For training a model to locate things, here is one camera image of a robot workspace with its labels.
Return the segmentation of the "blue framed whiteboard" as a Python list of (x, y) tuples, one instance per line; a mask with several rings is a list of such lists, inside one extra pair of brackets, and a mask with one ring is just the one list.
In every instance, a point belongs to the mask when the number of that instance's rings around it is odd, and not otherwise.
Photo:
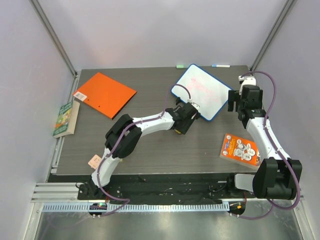
[(227, 103), (231, 89), (204, 69), (191, 64), (172, 87), (171, 93), (184, 103), (189, 99), (197, 103), (200, 116), (212, 121)]

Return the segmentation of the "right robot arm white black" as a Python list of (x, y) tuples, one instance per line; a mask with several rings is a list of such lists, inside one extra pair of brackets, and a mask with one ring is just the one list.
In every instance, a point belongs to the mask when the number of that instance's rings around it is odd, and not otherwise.
[(229, 90), (227, 110), (236, 111), (243, 127), (251, 135), (262, 160), (255, 174), (237, 173), (226, 184), (226, 193), (233, 198), (243, 191), (258, 199), (299, 199), (302, 163), (292, 159), (279, 144), (266, 111), (262, 108), (263, 90), (246, 84), (241, 90)]

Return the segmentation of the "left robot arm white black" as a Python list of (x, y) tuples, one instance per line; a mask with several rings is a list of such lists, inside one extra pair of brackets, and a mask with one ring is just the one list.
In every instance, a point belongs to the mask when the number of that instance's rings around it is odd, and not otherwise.
[(109, 184), (120, 160), (134, 151), (141, 137), (168, 130), (184, 135), (200, 117), (199, 109), (198, 104), (188, 102), (146, 117), (122, 115), (105, 135), (104, 153), (97, 169), (91, 174), (93, 184), (89, 187), (89, 194), (97, 200), (106, 195), (106, 185)]

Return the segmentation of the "blue white marker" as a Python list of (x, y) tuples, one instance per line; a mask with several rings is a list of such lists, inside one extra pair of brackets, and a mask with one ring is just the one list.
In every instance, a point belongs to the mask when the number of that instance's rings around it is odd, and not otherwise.
[(211, 67), (213, 68), (230, 68), (230, 65), (227, 64), (212, 64)]

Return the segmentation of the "orange cover book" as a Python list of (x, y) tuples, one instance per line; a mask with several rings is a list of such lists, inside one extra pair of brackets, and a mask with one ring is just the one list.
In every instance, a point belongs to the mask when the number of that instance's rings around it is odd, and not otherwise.
[(257, 145), (248, 139), (226, 133), (223, 139), (220, 158), (257, 170), (261, 156)]

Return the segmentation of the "green eraser block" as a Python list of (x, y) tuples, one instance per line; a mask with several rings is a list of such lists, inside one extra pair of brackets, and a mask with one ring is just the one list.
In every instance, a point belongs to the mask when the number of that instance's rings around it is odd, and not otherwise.
[(185, 66), (184, 66), (183, 64), (177, 64), (177, 65), (176, 65), (176, 68), (177, 68), (177, 69), (184, 69)]

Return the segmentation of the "orange folder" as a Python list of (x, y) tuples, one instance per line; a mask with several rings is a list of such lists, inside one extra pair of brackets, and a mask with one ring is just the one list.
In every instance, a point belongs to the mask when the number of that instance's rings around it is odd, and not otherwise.
[(114, 119), (136, 93), (136, 90), (98, 72), (79, 87), (73, 96)]

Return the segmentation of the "pink power adapter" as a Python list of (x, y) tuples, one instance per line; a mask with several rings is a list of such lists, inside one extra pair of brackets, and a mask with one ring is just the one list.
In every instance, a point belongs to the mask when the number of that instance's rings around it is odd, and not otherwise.
[(92, 169), (97, 169), (98, 166), (100, 165), (100, 162), (101, 162), (102, 158), (95, 154), (88, 162), (88, 165), (92, 168)]

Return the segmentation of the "green cover book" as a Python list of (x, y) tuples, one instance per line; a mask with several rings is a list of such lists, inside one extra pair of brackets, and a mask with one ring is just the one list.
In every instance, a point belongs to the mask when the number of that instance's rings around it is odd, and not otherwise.
[(80, 103), (73, 100), (63, 105), (58, 114), (58, 118), (53, 131), (54, 138), (60, 138), (75, 133)]

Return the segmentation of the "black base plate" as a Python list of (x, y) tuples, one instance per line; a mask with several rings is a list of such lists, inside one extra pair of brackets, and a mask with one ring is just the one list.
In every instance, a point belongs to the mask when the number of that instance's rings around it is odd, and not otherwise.
[(121, 174), (100, 189), (92, 180), (76, 183), (78, 200), (130, 205), (206, 205), (254, 196), (233, 185), (232, 173)]

